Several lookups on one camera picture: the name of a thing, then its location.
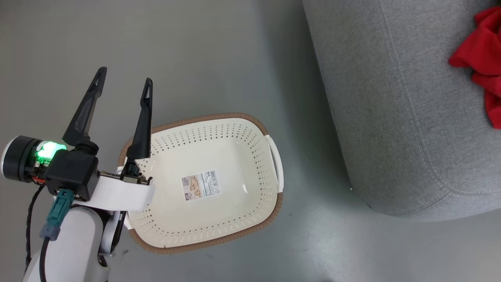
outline red towel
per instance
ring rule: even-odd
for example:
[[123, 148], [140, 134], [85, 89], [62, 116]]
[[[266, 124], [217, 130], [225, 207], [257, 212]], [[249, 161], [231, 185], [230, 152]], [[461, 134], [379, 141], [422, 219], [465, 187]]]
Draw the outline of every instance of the red towel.
[[475, 16], [477, 29], [449, 59], [457, 68], [475, 70], [472, 80], [485, 88], [487, 116], [494, 128], [501, 129], [501, 7]]

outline black cable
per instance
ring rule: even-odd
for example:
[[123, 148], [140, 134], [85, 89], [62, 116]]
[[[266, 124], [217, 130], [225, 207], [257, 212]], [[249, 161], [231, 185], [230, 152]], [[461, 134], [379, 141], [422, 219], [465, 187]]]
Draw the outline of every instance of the black cable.
[[51, 239], [45, 237], [44, 243], [42, 244], [42, 251], [40, 252], [40, 281], [47, 282], [47, 278], [45, 277], [45, 256], [47, 255], [47, 246], [49, 245], [49, 241]]
[[26, 270], [28, 270], [28, 265], [30, 265], [31, 262], [31, 217], [33, 213], [33, 206], [35, 205], [35, 201], [37, 200], [38, 195], [40, 192], [45, 188], [45, 186], [40, 186], [38, 190], [35, 192], [33, 195], [32, 201], [30, 203], [30, 206], [28, 208], [28, 218], [26, 219], [26, 268], [25, 268], [25, 273]]

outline white basket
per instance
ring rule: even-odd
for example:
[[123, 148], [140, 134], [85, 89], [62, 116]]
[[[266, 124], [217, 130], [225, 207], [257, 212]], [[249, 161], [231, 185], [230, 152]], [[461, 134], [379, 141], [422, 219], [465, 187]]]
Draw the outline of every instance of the white basket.
[[137, 164], [153, 177], [156, 190], [147, 209], [128, 212], [128, 228], [149, 251], [172, 253], [233, 240], [265, 227], [280, 210], [279, 152], [264, 126], [245, 114], [154, 128], [151, 158]]

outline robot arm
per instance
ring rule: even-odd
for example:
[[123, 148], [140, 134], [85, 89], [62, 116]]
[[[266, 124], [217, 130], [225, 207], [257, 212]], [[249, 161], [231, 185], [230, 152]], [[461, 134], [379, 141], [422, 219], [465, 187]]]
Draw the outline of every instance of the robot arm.
[[96, 73], [63, 141], [75, 148], [18, 136], [4, 150], [2, 174], [11, 180], [47, 186], [55, 196], [40, 236], [42, 251], [31, 261], [23, 281], [104, 282], [109, 275], [105, 256], [118, 244], [127, 212], [142, 210], [154, 193], [135, 163], [150, 156], [153, 83], [147, 78], [141, 114], [127, 162], [118, 174], [98, 171], [98, 146], [88, 132], [106, 78]]

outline gray fabric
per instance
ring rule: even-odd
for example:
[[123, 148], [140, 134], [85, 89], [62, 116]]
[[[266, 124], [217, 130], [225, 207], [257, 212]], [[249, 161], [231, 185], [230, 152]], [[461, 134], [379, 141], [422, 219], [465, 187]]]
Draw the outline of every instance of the gray fabric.
[[421, 221], [501, 207], [501, 130], [447, 59], [477, 0], [306, 0], [350, 179], [375, 211]]

